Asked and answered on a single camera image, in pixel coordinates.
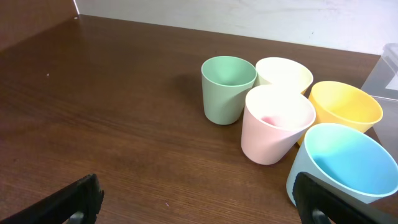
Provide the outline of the yellow plastic cup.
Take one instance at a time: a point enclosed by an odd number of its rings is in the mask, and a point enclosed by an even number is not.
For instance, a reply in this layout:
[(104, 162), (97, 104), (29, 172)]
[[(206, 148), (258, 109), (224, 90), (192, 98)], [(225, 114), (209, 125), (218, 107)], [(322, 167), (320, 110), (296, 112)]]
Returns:
[(318, 82), (312, 86), (308, 99), (316, 111), (315, 124), (337, 123), (365, 133), (384, 115), (371, 95), (346, 83)]

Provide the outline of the clear plastic container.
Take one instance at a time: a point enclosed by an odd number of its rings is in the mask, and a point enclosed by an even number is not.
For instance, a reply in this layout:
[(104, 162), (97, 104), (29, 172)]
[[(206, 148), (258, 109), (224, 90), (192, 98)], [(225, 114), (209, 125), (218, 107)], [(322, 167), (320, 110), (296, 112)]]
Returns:
[(362, 88), (382, 107), (383, 117), (373, 126), (382, 146), (397, 159), (397, 44), (389, 43)]

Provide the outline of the green plastic cup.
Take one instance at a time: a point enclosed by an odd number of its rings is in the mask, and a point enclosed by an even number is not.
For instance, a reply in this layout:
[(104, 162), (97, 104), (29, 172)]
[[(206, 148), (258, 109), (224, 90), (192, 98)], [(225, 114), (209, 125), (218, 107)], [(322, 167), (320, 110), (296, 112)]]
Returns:
[(244, 108), (245, 97), (257, 78), (254, 65), (233, 56), (217, 56), (201, 66), (201, 85), (205, 116), (213, 123), (236, 122)]

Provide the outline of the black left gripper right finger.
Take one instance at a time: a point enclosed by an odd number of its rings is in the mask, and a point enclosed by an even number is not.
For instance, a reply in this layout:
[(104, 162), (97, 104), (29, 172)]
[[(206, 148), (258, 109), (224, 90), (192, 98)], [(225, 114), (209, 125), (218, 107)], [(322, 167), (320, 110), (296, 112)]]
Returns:
[(309, 174), (299, 172), (293, 192), (303, 224), (397, 224), (397, 218)]

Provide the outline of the blue plastic cup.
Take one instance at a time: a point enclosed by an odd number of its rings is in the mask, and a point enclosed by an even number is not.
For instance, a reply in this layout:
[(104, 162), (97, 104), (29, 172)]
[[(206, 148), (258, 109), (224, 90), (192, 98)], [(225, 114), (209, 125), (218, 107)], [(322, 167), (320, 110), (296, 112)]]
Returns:
[(305, 133), (286, 183), (292, 203), (299, 172), (308, 172), (364, 203), (397, 192), (393, 157), (369, 136), (342, 124), (316, 124)]

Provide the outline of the pink plastic cup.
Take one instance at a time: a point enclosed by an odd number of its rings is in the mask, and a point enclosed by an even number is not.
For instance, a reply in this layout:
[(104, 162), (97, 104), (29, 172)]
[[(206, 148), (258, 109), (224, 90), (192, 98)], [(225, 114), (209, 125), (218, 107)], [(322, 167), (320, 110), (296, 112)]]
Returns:
[(316, 111), (299, 92), (259, 85), (245, 99), (241, 148), (261, 165), (280, 161), (314, 123)]

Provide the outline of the cream plastic cup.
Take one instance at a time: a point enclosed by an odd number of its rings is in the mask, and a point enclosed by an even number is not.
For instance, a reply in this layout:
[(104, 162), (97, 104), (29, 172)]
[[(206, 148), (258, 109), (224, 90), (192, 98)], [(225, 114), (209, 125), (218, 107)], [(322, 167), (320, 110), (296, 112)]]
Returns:
[(256, 63), (255, 69), (257, 78), (254, 86), (278, 85), (303, 95), (313, 83), (313, 74), (307, 67), (287, 58), (262, 58)]

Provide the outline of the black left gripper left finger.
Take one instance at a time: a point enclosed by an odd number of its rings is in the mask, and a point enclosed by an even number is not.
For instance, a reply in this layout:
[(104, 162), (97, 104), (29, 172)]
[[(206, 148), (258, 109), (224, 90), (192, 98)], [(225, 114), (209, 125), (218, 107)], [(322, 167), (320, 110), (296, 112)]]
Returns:
[(1, 220), (1, 223), (91, 223), (101, 210), (104, 190), (89, 174), (41, 201)]

